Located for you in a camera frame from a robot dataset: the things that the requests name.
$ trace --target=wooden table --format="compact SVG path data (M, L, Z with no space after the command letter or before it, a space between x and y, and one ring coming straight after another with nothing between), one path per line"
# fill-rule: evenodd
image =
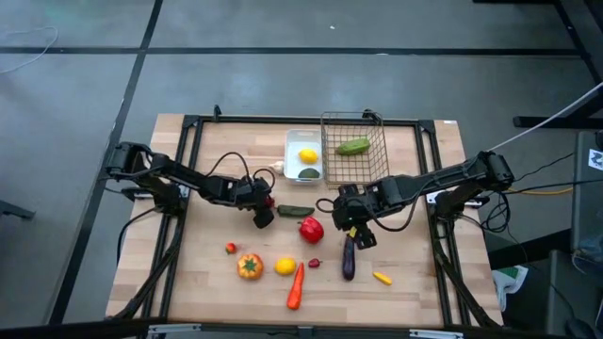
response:
M183 115L159 115L151 140L155 152L174 157ZM463 145L455 121L436 121L443 166L464 160ZM226 152L236 151L247 160L250 171L282 160L285 133L292 128L319 129L317 125L259 123L205 123L197 170L206 172ZM408 127L385 127L390 173L419 174L415 134ZM429 140L425 137L426 153ZM185 151L188 162L190 147ZM244 169L237 157L227 157L217 173L241 176ZM277 204L314 206L318 198L336 197L336 190L320 186L292 186L277 177L273 189ZM136 202L133 215L152 207L151 201ZM390 227L399 226L410 208L383 219ZM475 210L465 211L477 218ZM419 200L410 226L401 233L389 233L376 225L371 229L378 246L356 251L356 276L352 282L341 277L344 233L333 225L330 215L317 211L325 236L319 245L300 240L295 219L275 218L265 229L255 228L253 212L211 205L192 194L187 212L183 245L175 276L169 320L173 322L219 322L234 324L290 324L368 327L438 327L442 325L435 279L427 213ZM147 278L160 215L150 215L130 226L125 237L113 289L106 308L116 314ZM502 323L488 256L481 230L464 221L456 222L456 240L464 281L487 313ZM227 255L224 245L235 242L237 255ZM236 274L239 254L259 254L266 266L259 281L244 281ZM290 311L285 301L293 277L281 277L273 270L280 257L307 263L319 258L318 269L306 266L303 298L298 311ZM380 271L394 280L386 286L372 277ZM152 315L157 315L163 281L156 289ZM459 322L454 288L448 282L455 323Z

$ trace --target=white plastic tray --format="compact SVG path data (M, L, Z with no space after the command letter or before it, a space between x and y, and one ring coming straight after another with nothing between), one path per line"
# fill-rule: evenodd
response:
M314 150L318 154L315 164L302 163L299 153L303 149ZM294 129L286 132L284 167L285 178L291 183L316 184L322 180L322 147L319 130ZM305 169L317 170L320 175L313 179L298 178L300 172Z

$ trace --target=concrete floor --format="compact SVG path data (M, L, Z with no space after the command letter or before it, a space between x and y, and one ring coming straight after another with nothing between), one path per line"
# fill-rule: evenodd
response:
M48 32L3 34L45 25L59 29L59 47L139 47L153 4L0 0L0 47L43 46ZM564 4L580 35L600 41L581 2ZM151 46L573 48L552 6L469 0L166 0ZM0 54L0 71L29 57ZM0 327L48 316L135 58L48 55L0 75L0 199L37 211L32 221L2 218ZM147 56L122 140L148 142L158 113L209 113L213 104L238 115L371 107L388 118L456 120L470 156L517 134L513 116L551 115L593 85L577 57ZM575 134L539 130L499 151L521 174L571 152ZM564 161L522 186L569 180L572 168ZM567 228L570 202L513 196L513 235L525 241ZM103 197L66 321L103 317L131 208Z

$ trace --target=yellow lemon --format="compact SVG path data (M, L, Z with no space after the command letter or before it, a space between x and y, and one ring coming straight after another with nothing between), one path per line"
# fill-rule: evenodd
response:
M274 264L274 270L280 275L289 275L295 272L295 260L291 258L281 258Z
M318 154L314 150L303 149L300 151L300 159L306 164L314 164L318 160Z

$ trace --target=orange carrot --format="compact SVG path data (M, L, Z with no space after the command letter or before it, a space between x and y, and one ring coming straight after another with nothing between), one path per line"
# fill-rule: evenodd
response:
M302 303L302 285L303 285L303 263L298 267L298 271L295 273L295 280L293 286L291 286L291 292L289 292L289 298L286 299L286 307L291 310L297 310L300 308Z

